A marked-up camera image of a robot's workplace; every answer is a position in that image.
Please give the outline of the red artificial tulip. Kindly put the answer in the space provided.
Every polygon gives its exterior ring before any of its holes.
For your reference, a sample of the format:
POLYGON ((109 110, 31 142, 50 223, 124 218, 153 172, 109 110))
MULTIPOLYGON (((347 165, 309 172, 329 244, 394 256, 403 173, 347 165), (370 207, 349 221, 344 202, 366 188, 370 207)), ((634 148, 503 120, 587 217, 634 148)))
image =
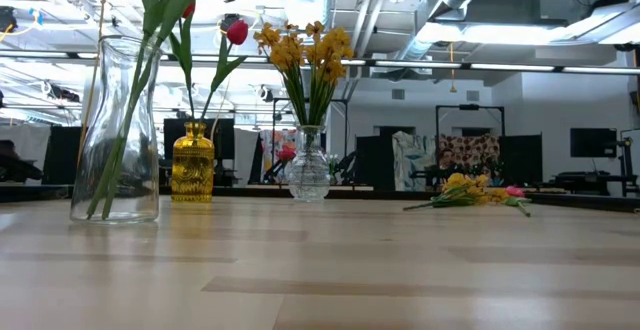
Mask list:
POLYGON ((184 10, 182 17, 178 20, 179 36, 176 36, 174 33, 171 33, 169 35, 172 53, 184 74, 185 86, 187 89, 190 108, 189 119, 195 118, 194 102, 192 96, 193 60, 191 53, 191 23, 194 13, 195 3, 191 2, 184 10))
POLYGON ((507 194, 507 198, 506 200, 503 202, 504 205, 513 207, 518 209, 524 216, 526 217, 530 217, 531 213, 527 210, 526 208, 526 204, 530 202, 530 199, 528 199, 525 195, 525 193, 515 187, 515 186, 508 186, 506 189, 506 194, 507 194))
POLYGON ((231 24, 225 34, 221 37, 220 51, 216 66, 216 73, 210 85, 210 92, 201 113, 200 119, 203 120, 211 102, 213 94, 218 87, 224 82, 226 77, 237 67, 239 67, 247 56, 239 56, 235 60, 229 60, 229 53, 234 45, 242 45, 248 36, 249 26, 243 20, 237 20, 231 24))

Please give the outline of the tall clear glass vase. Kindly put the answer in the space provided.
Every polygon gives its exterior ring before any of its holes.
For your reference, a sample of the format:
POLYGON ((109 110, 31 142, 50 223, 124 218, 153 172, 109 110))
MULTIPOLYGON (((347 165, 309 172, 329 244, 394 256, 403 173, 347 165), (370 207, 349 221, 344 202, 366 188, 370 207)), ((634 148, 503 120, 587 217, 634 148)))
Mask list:
POLYGON ((162 51, 125 36, 100 40, 99 93, 82 140, 70 219, 151 222, 159 214, 153 92, 162 51))

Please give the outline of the ribbed clear glass vase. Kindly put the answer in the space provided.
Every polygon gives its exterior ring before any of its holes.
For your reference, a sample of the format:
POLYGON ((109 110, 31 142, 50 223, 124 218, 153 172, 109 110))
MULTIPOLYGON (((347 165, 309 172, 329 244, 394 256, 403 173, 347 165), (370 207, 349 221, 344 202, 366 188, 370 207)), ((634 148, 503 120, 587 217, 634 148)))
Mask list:
POLYGON ((296 201, 319 202, 329 193, 329 163, 321 146, 322 126, 297 128, 295 157, 288 174, 289 191, 296 201))

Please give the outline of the amber glass bottle vase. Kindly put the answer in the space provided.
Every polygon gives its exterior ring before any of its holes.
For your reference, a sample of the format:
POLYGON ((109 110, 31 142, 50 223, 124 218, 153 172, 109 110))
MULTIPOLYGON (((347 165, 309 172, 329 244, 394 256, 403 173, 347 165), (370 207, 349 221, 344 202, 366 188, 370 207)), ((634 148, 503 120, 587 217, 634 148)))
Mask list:
POLYGON ((173 145, 171 199, 209 203, 214 184, 214 144, 206 137, 206 124, 187 121, 186 135, 173 145))

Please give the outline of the black partition panel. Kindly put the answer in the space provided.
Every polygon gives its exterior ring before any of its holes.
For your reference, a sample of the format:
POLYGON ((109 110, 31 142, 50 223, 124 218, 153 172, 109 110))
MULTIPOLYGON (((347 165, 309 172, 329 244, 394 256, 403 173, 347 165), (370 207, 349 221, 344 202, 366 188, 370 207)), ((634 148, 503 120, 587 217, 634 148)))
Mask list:
MULTIPOLYGON (((214 185, 232 187, 235 182, 235 134, 233 119, 220 119, 215 128, 212 128, 213 119, 206 119, 205 136, 213 135, 214 146, 214 185)), ((173 145, 176 140, 186 135, 186 120, 178 118, 166 118, 163 121, 164 159, 173 160, 173 145)))
POLYGON ((394 191, 394 157, 389 136, 356 138, 355 181, 375 191, 394 191))
POLYGON ((541 135, 503 136, 499 139, 505 185, 533 185, 543 181, 541 135))

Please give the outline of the white teal patterned cloth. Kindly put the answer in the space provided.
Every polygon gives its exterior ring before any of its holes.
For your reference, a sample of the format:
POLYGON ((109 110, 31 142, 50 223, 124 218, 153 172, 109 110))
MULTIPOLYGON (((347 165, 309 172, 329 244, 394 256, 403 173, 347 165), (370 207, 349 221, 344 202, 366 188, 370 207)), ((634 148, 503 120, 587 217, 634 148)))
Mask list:
POLYGON ((412 178, 415 171, 424 171, 435 164, 435 138, 409 135, 399 131, 392 135, 395 190, 421 192, 426 188, 424 178, 412 178))

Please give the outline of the person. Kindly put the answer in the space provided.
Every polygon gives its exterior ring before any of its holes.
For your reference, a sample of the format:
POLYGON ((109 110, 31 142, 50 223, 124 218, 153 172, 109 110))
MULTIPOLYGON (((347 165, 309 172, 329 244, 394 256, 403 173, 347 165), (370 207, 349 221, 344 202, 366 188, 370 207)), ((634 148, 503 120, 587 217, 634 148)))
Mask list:
POLYGON ((456 159, 456 155, 451 149, 443 149, 438 157, 438 182, 443 185, 445 181, 454 173, 464 170, 456 159))

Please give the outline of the brown floral patterned cloth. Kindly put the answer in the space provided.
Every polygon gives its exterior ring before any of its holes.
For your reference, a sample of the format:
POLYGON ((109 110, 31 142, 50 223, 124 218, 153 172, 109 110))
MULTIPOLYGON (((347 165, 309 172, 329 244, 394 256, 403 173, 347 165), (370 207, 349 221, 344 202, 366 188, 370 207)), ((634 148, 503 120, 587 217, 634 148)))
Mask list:
POLYGON ((462 174, 491 178, 500 169, 500 145, 496 136, 441 135, 438 138, 438 157, 443 149, 454 152, 458 163, 464 168, 460 172, 462 174))

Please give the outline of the long linear ceiling light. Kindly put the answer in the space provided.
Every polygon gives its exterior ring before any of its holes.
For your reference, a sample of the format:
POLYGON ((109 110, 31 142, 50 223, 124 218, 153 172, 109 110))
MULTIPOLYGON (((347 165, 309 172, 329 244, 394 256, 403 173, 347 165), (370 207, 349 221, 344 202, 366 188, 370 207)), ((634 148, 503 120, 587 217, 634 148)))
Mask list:
MULTIPOLYGON (((0 50, 0 59, 33 62, 62 62, 88 64, 97 58, 96 53, 87 52, 55 52, 35 50, 0 50)), ((353 59, 342 60, 342 64, 350 67, 385 68, 385 69, 437 69, 455 71, 496 71, 496 72, 527 72, 527 73, 561 73, 585 75, 613 75, 640 76, 637 67, 601 67, 601 66, 565 66, 565 65, 530 65, 530 64, 502 64, 502 63, 469 63, 469 62, 438 62, 438 61, 406 61, 406 60, 376 60, 353 59)))

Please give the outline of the black background desk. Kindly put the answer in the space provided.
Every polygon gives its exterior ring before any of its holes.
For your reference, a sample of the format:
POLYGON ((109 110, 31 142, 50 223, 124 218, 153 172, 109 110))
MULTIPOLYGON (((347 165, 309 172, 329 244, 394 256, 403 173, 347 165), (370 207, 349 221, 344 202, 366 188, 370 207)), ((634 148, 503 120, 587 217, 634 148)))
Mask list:
POLYGON ((610 196, 609 183, 619 183, 623 196, 631 193, 640 193, 637 175, 612 175, 605 171, 595 172, 563 172, 555 175, 552 184, 563 188, 570 193, 594 193, 601 196, 610 196))

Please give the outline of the white hanging sheet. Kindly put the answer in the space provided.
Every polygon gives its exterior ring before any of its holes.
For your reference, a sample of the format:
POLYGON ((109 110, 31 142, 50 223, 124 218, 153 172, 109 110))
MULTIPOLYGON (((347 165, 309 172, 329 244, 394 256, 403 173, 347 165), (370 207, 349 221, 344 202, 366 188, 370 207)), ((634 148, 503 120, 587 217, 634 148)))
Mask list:
POLYGON ((51 129, 39 125, 0 125, 0 140, 10 140, 15 152, 26 161, 43 170, 51 129))

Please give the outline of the black metal rig frame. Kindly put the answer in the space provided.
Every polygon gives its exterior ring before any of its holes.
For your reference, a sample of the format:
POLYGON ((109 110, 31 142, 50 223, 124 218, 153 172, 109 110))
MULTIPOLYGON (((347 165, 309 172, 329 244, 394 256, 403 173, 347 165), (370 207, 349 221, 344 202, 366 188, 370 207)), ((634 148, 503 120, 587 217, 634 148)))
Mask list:
MULTIPOLYGON (((279 114, 285 109, 287 108, 287 105, 285 105, 281 110, 277 110, 276 106, 277 103, 279 101, 286 101, 289 102, 289 100, 287 98, 279 98, 279 97, 275 97, 272 101, 272 108, 271 108, 271 115, 272 115, 272 124, 271 124, 271 143, 272 143, 272 147, 271 147, 271 167, 265 172, 265 175, 263 176, 263 181, 265 183, 268 184, 277 184, 278 186, 280 186, 279 182, 276 182, 276 176, 278 175, 278 173, 284 168, 284 165, 281 164, 280 161, 275 159, 275 150, 276 150, 276 146, 275 146, 275 127, 276 127, 276 123, 278 122, 278 117, 279 114)), ((331 103, 340 103, 343 107, 344 107, 344 114, 343 114, 343 118, 344 118, 344 144, 343 144, 343 158, 348 156, 348 136, 349 136, 349 116, 348 116, 348 104, 349 101, 345 100, 345 99, 331 99, 330 100, 331 103)))
MULTIPOLYGON (((492 133, 492 130, 490 128, 485 127, 484 128, 484 132, 479 134, 479 135, 470 135, 470 136, 481 136, 481 135, 493 135, 496 136, 500 139, 501 135, 505 134, 505 110, 503 107, 500 106, 482 106, 482 105, 478 105, 478 104, 461 104, 461 105, 437 105, 436 106, 436 135, 435 135, 435 145, 436 145, 436 150, 435 150, 435 159, 436 159, 436 165, 438 167, 438 138, 441 135, 455 135, 453 134, 453 130, 450 130, 448 133, 444 133, 442 130, 442 126, 441 126, 441 122, 447 117, 447 114, 441 114, 441 112, 443 110, 446 110, 447 112, 450 111, 458 111, 458 112, 467 112, 467 113, 475 113, 475 112, 480 112, 480 111, 485 111, 488 113, 488 115, 490 117, 494 116, 494 112, 497 111, 498 114, 500 115, 500 117, 498 119, 495 119, 495 121, 500 125, 500 130, 499 133, 497 135, 494 135, 492 133)), ((463 135, 463 128, 460 129, 460 134, 459 135, 455 135, 455 136, 465 136, 463 135)))

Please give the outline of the black wall monitor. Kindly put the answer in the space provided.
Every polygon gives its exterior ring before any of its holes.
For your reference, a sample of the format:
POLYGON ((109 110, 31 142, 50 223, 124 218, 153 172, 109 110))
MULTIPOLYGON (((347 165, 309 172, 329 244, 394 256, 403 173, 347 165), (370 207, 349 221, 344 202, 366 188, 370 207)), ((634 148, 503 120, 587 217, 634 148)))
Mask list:
POLYGON ((575 158, 616 157, 617 130, 610 128, 571 128, 570 156, 575 158))

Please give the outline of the black metal table frame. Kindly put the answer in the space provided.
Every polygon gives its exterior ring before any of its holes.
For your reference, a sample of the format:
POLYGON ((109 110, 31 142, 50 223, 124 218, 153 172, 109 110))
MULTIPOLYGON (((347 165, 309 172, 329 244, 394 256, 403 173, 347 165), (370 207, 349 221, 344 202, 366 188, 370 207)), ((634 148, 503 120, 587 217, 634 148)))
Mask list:
MULTIPOLYGON (((0 186, 0 203, 70 199, 72 194, 72 185, 16 186, 10 184, 0 186)), ((213 194, 227 197, 259 198, 286 198, 290 196, 287 188, 262 185, 246 188, 214 187, 213 194)), ((429 200, 435 195, 435 192, 356 190, 352 187, 338 186, 329 191, 327 199, 418 201, 429 200)), ((527 193, 526 198, 530 199, 533 204, 539 205, 640 215, 640 198, 538 192, 527 193)))

